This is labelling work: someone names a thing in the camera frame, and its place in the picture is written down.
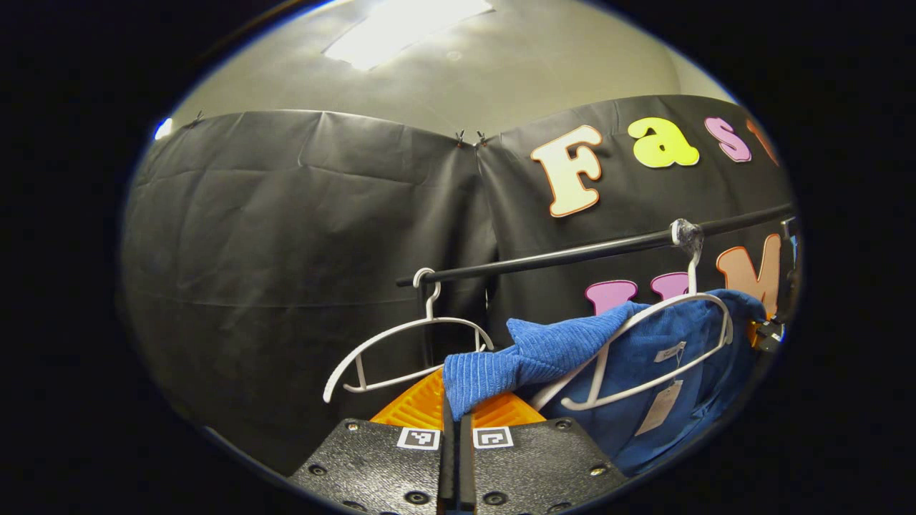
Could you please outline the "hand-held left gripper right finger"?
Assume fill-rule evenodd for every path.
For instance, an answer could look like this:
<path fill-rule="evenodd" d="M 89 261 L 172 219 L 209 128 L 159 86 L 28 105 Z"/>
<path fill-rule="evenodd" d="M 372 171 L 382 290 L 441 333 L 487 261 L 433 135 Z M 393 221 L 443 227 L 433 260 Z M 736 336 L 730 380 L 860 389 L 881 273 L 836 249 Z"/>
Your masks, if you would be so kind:
<path fill-rule="evenodd" d="M 462 417 L 458 504 L 474 514 L 586 509 L 628 477 L 572 418 L 545 418 L 513 393 Z"/>

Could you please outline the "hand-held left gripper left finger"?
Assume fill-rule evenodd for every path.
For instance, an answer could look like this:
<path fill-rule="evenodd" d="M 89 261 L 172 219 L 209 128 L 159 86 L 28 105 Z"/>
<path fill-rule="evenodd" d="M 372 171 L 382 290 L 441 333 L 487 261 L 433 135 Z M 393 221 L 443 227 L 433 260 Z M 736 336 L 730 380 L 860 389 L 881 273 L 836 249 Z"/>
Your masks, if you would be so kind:
<path fill-rule="evenodd" d="M 350 514 L 444 514 L 454 504 L 454 430 L 442 372 L 369 420 L 346 418 L 288 477 Z"/>

